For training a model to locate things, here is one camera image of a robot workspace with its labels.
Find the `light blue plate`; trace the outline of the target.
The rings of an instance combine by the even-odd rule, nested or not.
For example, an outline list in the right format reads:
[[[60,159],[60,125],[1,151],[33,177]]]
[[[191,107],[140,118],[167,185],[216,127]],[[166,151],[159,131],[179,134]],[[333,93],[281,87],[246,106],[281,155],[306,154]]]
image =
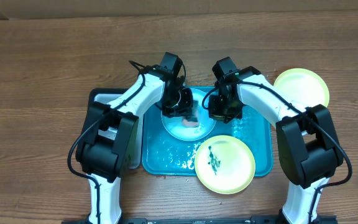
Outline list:
[[[204,109],[201,105],[204,97],[210,90],[210,87],[205,86],[194,86],[191,88],[193,105],[198,106],[198,121],[200,123],[198,127],[184,127],[182,125],[184,117],[168,118],[161,115],[162,124],[169,134],[182,141],[195,141],[207,136],[213,130],[216,120],[211,119],[208,110]]]

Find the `pink green sponge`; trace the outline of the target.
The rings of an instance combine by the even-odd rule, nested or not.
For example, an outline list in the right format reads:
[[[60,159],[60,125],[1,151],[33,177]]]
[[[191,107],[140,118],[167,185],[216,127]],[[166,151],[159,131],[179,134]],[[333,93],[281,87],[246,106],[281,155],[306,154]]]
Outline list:
[[[188,116],[185,116],[182,119],[182,125],[186,128],[195,128],[199,126],[198,121],[198,106],[194,105],[191,109],[191,114]]]

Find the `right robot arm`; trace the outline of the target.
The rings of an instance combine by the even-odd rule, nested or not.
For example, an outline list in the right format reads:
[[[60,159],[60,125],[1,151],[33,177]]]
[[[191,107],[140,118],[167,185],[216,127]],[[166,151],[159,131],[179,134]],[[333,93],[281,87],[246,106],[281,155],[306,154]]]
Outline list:
[[[323,189],[345,184],[330,183],[336,168],[350,163],[339,144],[327,107],[307,106],[275,89],[256,68],[238,69],[230,57],[212,68],[217,79],[203,108],[209,117],[224,123],[242,116],[244,106],[260,113],[276,130],[280,166],[290,181],[287,200],[274,223],[337,223],[335,216],[316,213]]]

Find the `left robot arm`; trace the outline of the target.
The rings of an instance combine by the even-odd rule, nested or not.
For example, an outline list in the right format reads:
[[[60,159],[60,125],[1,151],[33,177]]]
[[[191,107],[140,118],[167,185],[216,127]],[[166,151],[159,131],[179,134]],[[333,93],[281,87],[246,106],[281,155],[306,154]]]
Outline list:
[[[107,104],[89,104],[81,134],[68,153],[70,172],[88,179],[91,189],[91,211],[83,223],[119,223],[121,179],[135,157],[139,121],[151,106],[160,103],[168,118],[193,114],[191,90],[179,76],[185,68],[179,56],[167,52],[158,65],[131,65],[137,81]]]

